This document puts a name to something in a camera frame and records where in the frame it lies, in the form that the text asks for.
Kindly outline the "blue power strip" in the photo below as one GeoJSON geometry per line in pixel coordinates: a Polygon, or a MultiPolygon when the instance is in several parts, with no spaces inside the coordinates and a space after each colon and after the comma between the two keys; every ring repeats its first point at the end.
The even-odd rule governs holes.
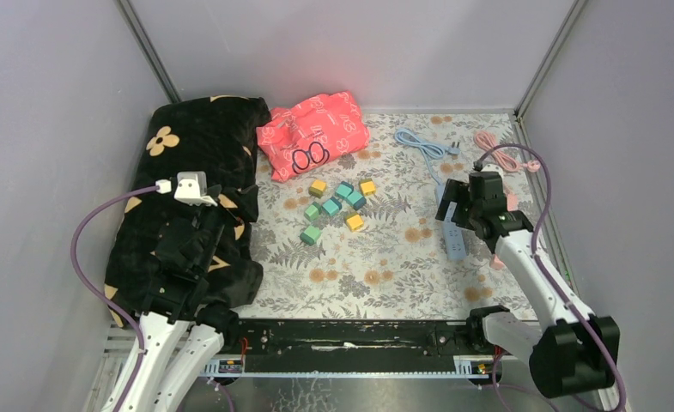
{"type": "MultiPolygon", "coordinates": [[[[445,145],[437,142],[430,142],[419,137],[414,131],[406,128],[397,129],[394,134],[394,139],[404,146],[419,150],[425,161],[429,175],[436,184],[434,193],[436,203],[437,205],[440,205],[446,181],[440,178],[433,169],[433,162],[441,161],[448,155],[459,155],[459,144],[452,142],[450,145],[445,145]]],[[[451,262],[458,262],[465,259],[467,257],[467,250],[465,248],[462,231],[454,223],[449,222],[447,218],[441,220],[440,223],[447,259],[451,262]]]]}

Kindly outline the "green plug cube bottom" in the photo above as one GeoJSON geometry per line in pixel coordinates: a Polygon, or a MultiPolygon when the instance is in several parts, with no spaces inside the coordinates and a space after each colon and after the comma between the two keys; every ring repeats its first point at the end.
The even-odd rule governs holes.
{"type": "Polygon", "coordinates": [[[300,233],[300,240],[307,245],[315,245],[322,232],[318,227],[308,226],[300,233]]]}

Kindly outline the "green plug cube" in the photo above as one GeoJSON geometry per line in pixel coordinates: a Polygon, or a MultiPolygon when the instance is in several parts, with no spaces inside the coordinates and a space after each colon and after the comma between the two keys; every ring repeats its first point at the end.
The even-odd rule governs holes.
{"type": "Polygon", "coordinates": [[[307,245],[315,245],[322,232],[318,227],[308,226],[300,233],[300,240],[307,245]]]}
{"type": "Polygon", "coordinates": [[[309,222],[316,221],[322,214],[322,206],[318,202],[313,202],[307,206],[304,216],[309,222]]]}

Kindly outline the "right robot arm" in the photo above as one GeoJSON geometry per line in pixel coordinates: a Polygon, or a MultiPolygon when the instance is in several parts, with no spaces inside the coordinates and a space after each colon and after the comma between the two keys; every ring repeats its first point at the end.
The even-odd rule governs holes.
{"type": "Polygon", "coordinates": [[[498,172],[449,179],[437,197],[438,221],[473,232],[504,263],[539,322],[532,328],[504,306],[471,310],[465,342],[479,354],[499,347],[525,363],[534,385],[548,398],[610,388],[619,383],[616,360],[620,330],[599,317],[562,280],[538,242],[537,229],[507,208],[498,172]]]}

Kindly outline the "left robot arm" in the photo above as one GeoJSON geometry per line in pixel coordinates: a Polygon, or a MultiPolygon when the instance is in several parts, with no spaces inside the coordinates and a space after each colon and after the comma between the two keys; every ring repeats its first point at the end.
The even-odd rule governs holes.
{"type": "Polygon", "coordinates": [[[161,228],[137,339],[103,410],[174,411],[206,363],[238,344],[236,313],[205,301],[206,270],[227,221],[221,207],[205,203],[193,218],[161,228]]]}

